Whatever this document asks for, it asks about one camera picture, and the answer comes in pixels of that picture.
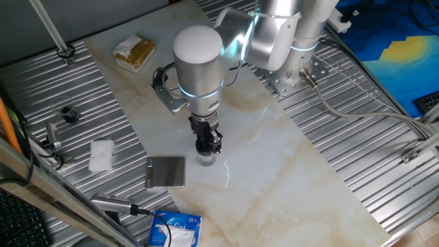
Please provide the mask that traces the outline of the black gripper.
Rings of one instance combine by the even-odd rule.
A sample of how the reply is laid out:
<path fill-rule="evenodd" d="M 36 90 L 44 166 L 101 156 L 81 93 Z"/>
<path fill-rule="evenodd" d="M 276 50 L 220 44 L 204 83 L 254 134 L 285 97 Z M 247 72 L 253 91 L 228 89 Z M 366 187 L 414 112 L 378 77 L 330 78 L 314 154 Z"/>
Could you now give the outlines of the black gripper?
<path fill-rule="evenodd" d="M 189 122 L 193 133 L 197 136 L 195 148 L 198 152 L 209 152 L 219 154 L 222 151 L 223 135 L 217 131 L 219 127 L 219 117 L 217 114 L 201 117 L 192 114 L 189 117 Z M 203 137 L 211 137 L 209 144 Z"/>

